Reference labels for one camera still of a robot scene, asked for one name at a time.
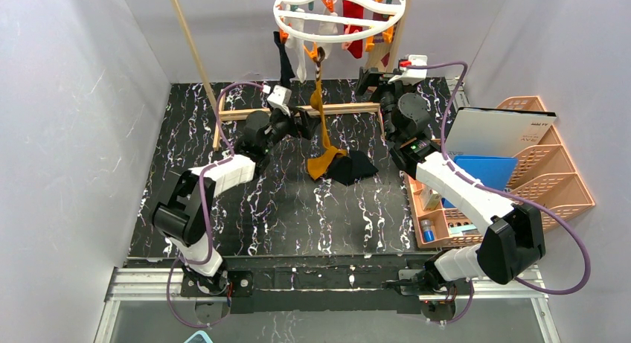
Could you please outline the mustard yellow striped sock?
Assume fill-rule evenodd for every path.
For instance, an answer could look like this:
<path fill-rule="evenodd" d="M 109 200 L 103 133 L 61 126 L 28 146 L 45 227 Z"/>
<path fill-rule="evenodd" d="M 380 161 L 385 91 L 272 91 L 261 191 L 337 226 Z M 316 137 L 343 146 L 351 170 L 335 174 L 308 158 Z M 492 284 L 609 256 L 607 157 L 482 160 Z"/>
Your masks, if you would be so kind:
<path fill-rule="evenodd" d="M 327 172 L 329 166 L 335 159 L 347 156 L 348 151 L 341 150 L 330 143 L 329 132 L 326 126 L 321 86 L 321 64 L 326 56 L 325 50 L 323 47 L 318 46 L 315 42 L 313 43 L 313 49 L 311 51 L 309 51 L 306 46 L 304 46 L 304 50 L 315 64 L 315 90 L 310 96 L 310 106 L 319 114 L 319 119 L 321 121 L 321 146 L 324 149 L 324 153 L 319 157 L 307 160 L 307 172 L 309 173 L 311 179 L 316 180 L 321 178 Z"/>

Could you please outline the white round clip hanger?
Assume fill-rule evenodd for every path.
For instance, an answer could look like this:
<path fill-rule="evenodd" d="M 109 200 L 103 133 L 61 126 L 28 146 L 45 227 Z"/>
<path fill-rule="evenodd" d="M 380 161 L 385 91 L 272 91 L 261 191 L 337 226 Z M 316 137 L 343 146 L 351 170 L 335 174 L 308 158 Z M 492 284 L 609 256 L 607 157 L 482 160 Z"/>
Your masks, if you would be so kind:
<path fill-rule="evenodd" d="M 376 36 L 403 19 L 409 0 L 346 0 L 364 7 L 364 19 L 342 15 L 343 0 L 275 0 L 274 20 L 281 32 L 306 42 L 343 43 Z M 344 34 L 345 25 L 363 31 Z"/>

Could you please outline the black sock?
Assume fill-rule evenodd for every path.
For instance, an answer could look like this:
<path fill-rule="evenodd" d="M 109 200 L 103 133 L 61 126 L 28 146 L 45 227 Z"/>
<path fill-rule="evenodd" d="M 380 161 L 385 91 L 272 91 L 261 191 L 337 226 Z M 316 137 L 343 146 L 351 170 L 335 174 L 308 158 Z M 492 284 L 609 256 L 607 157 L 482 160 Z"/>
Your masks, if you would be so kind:
<path fill-rule="evenodd" d="M 350 150 L 346 156 L 335 157 L 324 177 L 349 186 L 359 180 L 375 176 L 379 169 L 374 166 L 367 153 Z"/>
<path fill-rule="evenodd" d="M 292 68 L 289 56 L 286 52 L 285 44 L 281 40 L 281 34 L 279 31 L 273 32 L 274 43 L 278 48 L 279 60 L 281 67 L 280 84 L 288 89 L 291 89 L 292 79 L 295 77 L 295 73 Z"/>

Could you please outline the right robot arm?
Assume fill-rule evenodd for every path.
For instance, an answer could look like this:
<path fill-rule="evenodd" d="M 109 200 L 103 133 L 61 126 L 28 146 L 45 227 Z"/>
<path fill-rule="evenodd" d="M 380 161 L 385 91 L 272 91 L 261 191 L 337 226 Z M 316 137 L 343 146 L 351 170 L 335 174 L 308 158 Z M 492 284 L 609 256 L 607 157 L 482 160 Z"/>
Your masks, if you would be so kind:
<path fill-rule="evenodd" d="M 444 158 L 431 139 L 429 113 L 422 108 L 414 78 L 403 73 L 361 68 L 355 92 L 374 87 L 371 100 L 379 103 L 384 136 L 397 167 L 451 202 L 477 228 L 481 243 L 443 250 L 427 260 L 416 280 L 433 289 L 464 278 L 486 276 L 506 284 L 545 256 L 542 216 L 529 204 L 479 188 L 480 181 Z"/>

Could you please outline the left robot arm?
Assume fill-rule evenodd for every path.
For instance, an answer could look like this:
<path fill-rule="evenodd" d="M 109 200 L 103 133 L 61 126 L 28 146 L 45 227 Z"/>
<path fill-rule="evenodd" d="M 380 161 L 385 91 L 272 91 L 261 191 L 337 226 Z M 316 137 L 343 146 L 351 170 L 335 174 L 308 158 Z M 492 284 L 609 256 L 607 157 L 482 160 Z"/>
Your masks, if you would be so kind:
<path fill-rule="evenodd" d="M 220 273 L 223 258 L 214 248 L 210 209 L 220 194 L 259 177 L 272 149 L 285 137 L 310 140 L 321 123 L 307 111 L 257 110 L 246 117 L 234 156 L 204 167 L 170 171 L 151 215 L 153 227 L 181 252 L 184 265 L 206 278 Z"/>

